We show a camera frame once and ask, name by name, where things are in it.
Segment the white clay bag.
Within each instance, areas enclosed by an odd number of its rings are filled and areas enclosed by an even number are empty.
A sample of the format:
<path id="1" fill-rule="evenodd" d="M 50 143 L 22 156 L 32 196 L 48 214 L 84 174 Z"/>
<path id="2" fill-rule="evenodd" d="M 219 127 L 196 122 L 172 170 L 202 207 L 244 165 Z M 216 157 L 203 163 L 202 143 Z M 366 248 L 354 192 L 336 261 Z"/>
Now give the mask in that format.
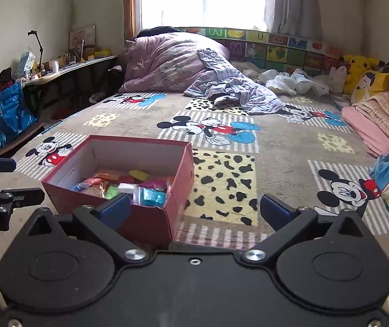
<path id="1" fill-rule="evenodd" d="M 120 183 L 117 189 L 120 193 L 134 194 L 138 192 L 139 186 L 137 184 Z"/>

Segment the blue clay bag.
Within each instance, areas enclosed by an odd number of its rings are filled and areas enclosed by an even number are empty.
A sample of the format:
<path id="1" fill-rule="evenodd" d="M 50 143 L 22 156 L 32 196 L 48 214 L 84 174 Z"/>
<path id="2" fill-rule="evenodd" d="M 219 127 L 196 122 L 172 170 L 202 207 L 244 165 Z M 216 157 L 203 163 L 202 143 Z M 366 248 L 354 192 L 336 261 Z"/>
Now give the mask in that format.
<path id="1" fill-rule="evenodd" d="M 141 204 L 147 207 L 163 207 L 166 203 L 166 194 L 155 189 L 142 187 Z"/>

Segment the yellow clay bag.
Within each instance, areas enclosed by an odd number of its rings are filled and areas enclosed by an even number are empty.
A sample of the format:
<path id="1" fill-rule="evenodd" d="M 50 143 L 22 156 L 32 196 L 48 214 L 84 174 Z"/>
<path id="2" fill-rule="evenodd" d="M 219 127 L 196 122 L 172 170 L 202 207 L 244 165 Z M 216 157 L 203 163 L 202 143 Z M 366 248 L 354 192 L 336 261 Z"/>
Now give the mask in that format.
<path id="1" fill-rule="evenodd" d="M 146 172 L 140 171 L 138 169 L 134 169 L 129 171 L 129 175 L 132 176 L 132 178 L 139 182 L 147 181 L 147 179 L 150 178 L 150 175 Z"/>

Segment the blue plastic shopping bag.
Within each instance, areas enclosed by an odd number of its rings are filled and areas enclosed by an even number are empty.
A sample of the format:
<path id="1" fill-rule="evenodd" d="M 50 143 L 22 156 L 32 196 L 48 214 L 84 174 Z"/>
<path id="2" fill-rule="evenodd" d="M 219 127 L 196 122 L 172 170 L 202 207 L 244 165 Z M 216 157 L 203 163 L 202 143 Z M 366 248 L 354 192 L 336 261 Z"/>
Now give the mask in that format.
<path id="1" fill-rule="evenodd" d="M 36 121 L 25 105 L 20 83 L 0 91 L 0 148 L 11 143 Z"/>

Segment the Mickey Mouse bed blanket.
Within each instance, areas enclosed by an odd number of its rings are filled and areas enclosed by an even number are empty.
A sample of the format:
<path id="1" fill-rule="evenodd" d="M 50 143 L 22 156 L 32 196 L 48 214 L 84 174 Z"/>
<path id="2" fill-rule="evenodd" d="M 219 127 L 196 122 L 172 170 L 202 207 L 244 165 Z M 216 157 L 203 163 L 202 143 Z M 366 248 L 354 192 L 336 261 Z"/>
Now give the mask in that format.
<path id="1" fill-rule="evenodd" d="M 49 136 L 59 139 L 60 146 L 77 146 L 88 135 L 189 142 L 193 147 L 194 184 L 174 240 L 243 249 L 273 233 L 258 211 L 264 193 L 292 207 L 323 207 L 316 194 L 329 190 L 330 185 L 319 176 L 319 170 L 334 171 L 340 179 L 357 184 L 359 179 L 370 179 L 368 174 L 375 159 L 368 154 L 362 139 L 347 123 L 334 125 L 319 116 L 324 113 L 339 120 L 340 113 L 328 98 L 314 101 L 284 97 L 286 104 L 318 114 L 303 123 L 290 123 L 282 115 L 249 116 L 239 107 L 218 108 L 207 100 L 177 93 L 141 105 L 144 99 L 151 101 L 155 96 L 152 92 L 114 95 L 61 121 L 19 151 L 16 172 L 0 174 L 0 190 L 36 187 L 49 174 L 50 169 L 38 165 L 40 159 L 36 155 L 25 156 Z M 260 130 L 250 131 L 252 143 L 231 140 L 230 145 L 218 146 L 207 141 L 204 133 L 190 135 L 156 126 L 175 121 L 173 118 L 178 116 L 190 117 L 196 123 L 214 118 L 224 126 L 252 123 Z M 25 209 L 23 214 L 15 211 L 10 231 L 0 232 L 0 257 L 30 214 L 31 209 Z M 381 198 L 367 203 L 363 221 L 389 257 L 389 212 Z M 389 312 L 389 297 L 384 306 Z"/>

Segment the red cardboard box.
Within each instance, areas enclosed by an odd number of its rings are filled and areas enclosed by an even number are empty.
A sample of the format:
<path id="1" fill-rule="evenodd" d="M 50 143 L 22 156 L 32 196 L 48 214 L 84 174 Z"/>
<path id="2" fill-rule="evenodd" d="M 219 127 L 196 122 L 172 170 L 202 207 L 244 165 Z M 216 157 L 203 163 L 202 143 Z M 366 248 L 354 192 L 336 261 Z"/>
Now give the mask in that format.
<path id="1" fill-rule="evenodd" d="M 60 214 L 121 194 L 121 207 L 98 217 L 132 241 L 165 246 L 176 239 L 194 178 L 188 142 L 91 135 L 42 184 Z"/>

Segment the folded pink brown blankets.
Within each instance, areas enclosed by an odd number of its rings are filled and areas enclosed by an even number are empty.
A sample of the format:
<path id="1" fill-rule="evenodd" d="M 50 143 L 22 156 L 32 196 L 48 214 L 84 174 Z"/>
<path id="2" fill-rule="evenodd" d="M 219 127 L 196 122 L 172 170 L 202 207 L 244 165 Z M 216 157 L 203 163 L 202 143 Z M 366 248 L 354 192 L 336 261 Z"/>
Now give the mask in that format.
<path id="1" fill-rule="evenodd" d="M 345 106 L 342 117 L 363 140 L 375 158 L 389 152 L 389 92 Z"/>

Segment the white clothes pile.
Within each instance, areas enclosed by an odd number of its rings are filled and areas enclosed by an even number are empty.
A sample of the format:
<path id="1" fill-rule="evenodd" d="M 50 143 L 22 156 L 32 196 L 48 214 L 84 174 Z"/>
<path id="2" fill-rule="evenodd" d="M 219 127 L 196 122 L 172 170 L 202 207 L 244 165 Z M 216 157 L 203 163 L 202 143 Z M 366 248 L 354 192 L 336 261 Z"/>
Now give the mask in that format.
<path id="1" fill-rule="evenodd" d="M 289 74 L 275 69 L 262 71 L 253 68 L 250 63 L 245 63 L 242 73 L 277 95 L 297 96 L 311 93 L 321 97 L 327 95 L 330 90 L 324 81 L 312 78 L 301 69 L 295 69 Z"/>

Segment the yellow Pikachu plush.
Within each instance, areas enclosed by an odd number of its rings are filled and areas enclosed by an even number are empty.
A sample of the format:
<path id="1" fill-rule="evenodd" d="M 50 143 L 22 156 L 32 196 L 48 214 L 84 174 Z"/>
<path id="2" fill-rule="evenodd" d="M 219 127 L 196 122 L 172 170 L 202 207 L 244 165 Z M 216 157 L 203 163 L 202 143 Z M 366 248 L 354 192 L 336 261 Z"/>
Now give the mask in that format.
<path id="1" fill-rule="evenodd" d="M 360 103 L 379 92 L 389 91 L 389 73 L 380 72 L 385 62 L 361 55 L 343 55 L 347 77 L 343 92 L 350 96 L 350 102 Z"/>

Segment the colourful alphabet foam mat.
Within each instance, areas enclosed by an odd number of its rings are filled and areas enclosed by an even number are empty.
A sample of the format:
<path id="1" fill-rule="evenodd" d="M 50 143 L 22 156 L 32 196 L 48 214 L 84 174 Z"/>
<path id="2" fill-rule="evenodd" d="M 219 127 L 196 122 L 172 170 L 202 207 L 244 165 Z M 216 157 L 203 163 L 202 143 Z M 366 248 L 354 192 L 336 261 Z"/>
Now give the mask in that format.
<path id="1" fill-rule="evenodd" d="M 229 59 L 253 63 L 260 69 L 292 73 L 299 68 L 310 76 L 327 75 L 342 63 L 340 50 L 330 44 L 306 38 L 258 30 L 216 27 L 181 27 L 214 39 L 229 50 Z"/>

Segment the purple floral quilt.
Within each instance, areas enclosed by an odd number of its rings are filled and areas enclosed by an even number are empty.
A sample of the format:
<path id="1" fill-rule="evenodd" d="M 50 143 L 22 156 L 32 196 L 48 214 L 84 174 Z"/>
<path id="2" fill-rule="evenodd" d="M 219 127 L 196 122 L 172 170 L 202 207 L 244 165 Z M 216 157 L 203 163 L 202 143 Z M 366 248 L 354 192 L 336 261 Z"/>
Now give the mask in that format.
<path id="1" fill-rule="evenodd" d="M 230 101 L 249 115 L 274 114 L 285 107 L 275 93 L 245 76 L 228 57 L 226 47 L 199 34 L 139 37 L 127 49 L 119 92 L 181 92 L 216 105 Z"/>

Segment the grey window curtain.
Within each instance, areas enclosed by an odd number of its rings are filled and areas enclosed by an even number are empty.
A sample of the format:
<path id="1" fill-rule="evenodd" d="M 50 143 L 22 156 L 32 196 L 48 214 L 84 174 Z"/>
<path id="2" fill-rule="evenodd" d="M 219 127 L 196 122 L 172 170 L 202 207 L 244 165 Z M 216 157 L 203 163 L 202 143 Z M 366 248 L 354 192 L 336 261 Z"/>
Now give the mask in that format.
<path id="1" fill-rule="evenodd" d="M 319 0 L 265 0 L 267 31 L 323 39 Z"/>

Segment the cluttered wall shelf desk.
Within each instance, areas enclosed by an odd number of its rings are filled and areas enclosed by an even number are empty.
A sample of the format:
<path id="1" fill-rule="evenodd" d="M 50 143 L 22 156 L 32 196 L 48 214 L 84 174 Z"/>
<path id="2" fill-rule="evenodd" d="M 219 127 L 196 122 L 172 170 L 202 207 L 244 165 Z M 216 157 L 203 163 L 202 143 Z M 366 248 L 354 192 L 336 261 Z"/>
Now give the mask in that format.
<path id="1" fill-rule="evenodd" d="M 63 91 L 64 78 L 73 78 L 75 90 L 79 90 L 78 72 L 81 69 L 90 71 L 91 83 L 96 88 L 102 80 L 96 79 L 94 67 L 100 63 L 112 66 L 118 58 L 111 50 L 96 47 L 95 25 L 70 31 L 68 46 L 68 51 L 61 57 L 40 63 L 41 69 L 22 87 L 25 104 L 33 113 L 37 114 L 70 96 Z"/>

